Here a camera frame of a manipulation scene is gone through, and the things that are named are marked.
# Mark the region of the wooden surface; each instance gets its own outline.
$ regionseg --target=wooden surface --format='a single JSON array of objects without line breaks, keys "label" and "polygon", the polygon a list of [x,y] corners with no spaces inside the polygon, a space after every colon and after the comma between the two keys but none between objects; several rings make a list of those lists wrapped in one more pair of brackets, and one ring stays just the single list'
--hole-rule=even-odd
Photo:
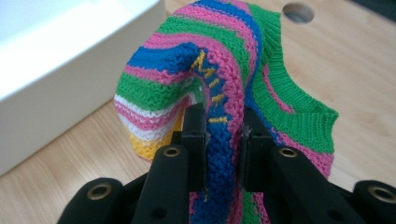
[{"label": "wooden surface", "polygon": [[[189,2],[167,0],[167,10]],[[249,2],[274,11],[288,3]],[[348,190],[363,179],[396,186],[396,25],[347,1],[300,2],[315,18],[282,18],[286,66],[305,91],[340,113],[330,181]],[[55,223],[86,182],[106,176],[125,184],[148,168],[109,102],[0,177],[0,223]]]}]

